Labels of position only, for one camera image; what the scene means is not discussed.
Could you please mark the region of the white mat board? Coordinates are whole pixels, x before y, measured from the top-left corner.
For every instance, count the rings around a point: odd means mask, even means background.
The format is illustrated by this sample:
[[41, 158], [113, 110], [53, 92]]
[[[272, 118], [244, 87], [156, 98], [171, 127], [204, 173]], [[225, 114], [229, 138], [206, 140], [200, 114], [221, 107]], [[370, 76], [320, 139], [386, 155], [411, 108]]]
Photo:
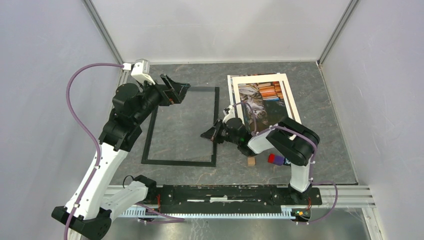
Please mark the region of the white mat board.
[[235, 114], [238, 118], [242, 120], [244, 125], [246, 126], [244, 122], [244, 115], [243, 110], [240, 107], [240, 105], [246, 105], [249, 104], [246, 102], [240, 101], [239, 98], [239, 90], [238, 90], [238, 84], [246, 84], [246, 83], [263, 83], [263, 82], [279, 82], [282, 88], [282, 91], [286, 95], [286, 99], [288, 100], [292, 117], [289, 117], [296, 122], [300, 123], [301, 118], [299, 115], [299, 111], [296, 106], [296, 102], [291, 90], [291, 86], [288, 80], [288, 77], [285, 73], [265, 73], [265, 74], [247, 74], [247, 75], [228, 75], [227, 76], [227, 83], [228, 83], [228, 90], [229, 90], [229, 96], [230, 96], [230, 105], [234, 105], [237, 103], [240, 103], [239, 105], [235, 106]]

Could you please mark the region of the cat photo print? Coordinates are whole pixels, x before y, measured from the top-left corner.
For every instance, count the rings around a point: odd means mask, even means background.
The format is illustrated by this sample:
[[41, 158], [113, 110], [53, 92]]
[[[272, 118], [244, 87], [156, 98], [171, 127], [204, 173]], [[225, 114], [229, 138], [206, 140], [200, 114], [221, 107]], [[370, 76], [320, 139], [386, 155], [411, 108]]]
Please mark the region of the cat photo print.
[[263, 131], [283, 117], [292, 118], [292, 110], [278, 81], [238, 84], [243, 120], [250, 131]]

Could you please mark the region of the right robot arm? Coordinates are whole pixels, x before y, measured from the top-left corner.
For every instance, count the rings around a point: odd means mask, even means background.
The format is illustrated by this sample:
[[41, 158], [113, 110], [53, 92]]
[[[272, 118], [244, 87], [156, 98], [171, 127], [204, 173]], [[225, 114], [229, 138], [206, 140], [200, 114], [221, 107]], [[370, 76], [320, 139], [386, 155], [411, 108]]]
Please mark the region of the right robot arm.
[[315, 161], [320, 137], [301, 123], [285, 116], [278, 123], [254, 133], [240, 118], [231, 117], [218, 119], [200, 137], [217, 144], [235, 144], [247, 157], [275, 148], [290, 163], [289, 199], [295, 204], [302, 204], [309, 198], [308, 190], [313, 181], [311, 164]]

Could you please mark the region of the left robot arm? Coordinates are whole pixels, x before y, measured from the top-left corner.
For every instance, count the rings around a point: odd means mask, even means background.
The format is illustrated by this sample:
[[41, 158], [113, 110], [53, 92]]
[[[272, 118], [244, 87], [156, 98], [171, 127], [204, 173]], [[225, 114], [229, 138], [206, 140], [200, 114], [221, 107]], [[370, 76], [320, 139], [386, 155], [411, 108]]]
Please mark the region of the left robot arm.
[[118, 167], [142, 133], [141, 124], [158, 107], [180, 104], [190, 89], [189, 83], [173, 81], [166, 74], [162, 83], [145, 80], [120, 85], [112, 99], [109, 119], [98, 138], [92, 163], [71, 199], [53, 209], [51, 216], [64, 225], [66, 240], [86, 237], [102, 239], [113, 221], [128, 208], [157, 198], [155, 182], [139, 176], [108, 200], [104, 195]]

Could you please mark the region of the small wooden cube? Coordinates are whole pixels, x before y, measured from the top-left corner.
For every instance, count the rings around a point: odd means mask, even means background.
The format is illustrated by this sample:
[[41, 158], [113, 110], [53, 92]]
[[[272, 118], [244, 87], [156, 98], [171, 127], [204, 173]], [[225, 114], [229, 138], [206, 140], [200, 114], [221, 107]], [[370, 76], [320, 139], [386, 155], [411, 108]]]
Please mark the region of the small wooden cube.
[[255, 157], [248, 157], [247, 158], [247, 166], [252, 167], [256, 165], [256, 158]]

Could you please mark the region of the red purple toy brick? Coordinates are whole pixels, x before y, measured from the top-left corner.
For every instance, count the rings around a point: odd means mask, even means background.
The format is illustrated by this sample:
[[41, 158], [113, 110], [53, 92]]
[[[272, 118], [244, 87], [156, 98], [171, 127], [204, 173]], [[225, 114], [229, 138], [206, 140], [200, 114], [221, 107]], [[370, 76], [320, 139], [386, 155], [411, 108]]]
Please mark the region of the red purple toy brick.
[[268, 156], [267, 162], [277, 166], [282, 166], [285, 164], [285, 157], [271, 153]]

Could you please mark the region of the blue owl toy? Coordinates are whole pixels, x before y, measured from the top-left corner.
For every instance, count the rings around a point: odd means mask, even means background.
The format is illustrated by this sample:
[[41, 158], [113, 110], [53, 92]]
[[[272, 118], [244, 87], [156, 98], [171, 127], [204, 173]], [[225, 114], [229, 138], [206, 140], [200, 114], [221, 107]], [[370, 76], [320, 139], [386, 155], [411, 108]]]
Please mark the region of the blue owl toy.
[[285, 158], [284, 161], [283, 161], [283, 165], [284, 166], [291, 166], [291, 162], [287, 158]]

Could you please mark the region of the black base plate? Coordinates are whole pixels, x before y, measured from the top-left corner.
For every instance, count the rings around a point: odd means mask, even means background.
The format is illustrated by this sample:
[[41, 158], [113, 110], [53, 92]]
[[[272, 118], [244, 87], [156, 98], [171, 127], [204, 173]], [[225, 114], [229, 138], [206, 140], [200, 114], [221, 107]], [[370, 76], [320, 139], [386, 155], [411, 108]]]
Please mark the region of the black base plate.
[[288, 185], [163, 185], [150, 189], [143, 204], [163, 214], [274, 214], [282, 206], [320, 206], [317, 187], [300, 193]]

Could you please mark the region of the aluminium frame rail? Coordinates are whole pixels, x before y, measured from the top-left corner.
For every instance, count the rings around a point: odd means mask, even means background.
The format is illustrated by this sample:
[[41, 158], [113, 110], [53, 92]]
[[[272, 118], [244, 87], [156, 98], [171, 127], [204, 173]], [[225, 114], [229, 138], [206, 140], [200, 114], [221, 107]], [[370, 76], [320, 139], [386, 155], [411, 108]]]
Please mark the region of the aluminium frame rail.
[[114, 60], [119, 64], [123, 64], [124, 60], [121, 54], [119, 53], [119, 50], [116, 47], [109, 31], [107, 30], [107, 27], [104, 24], [99, 12], [97, 11], [94, 2], [92, 0], [82, 0], [82, 3], [84, 4], [88, 14], [90, 15], [93, 23], [95, 24], [98, 32], [100, 33]]

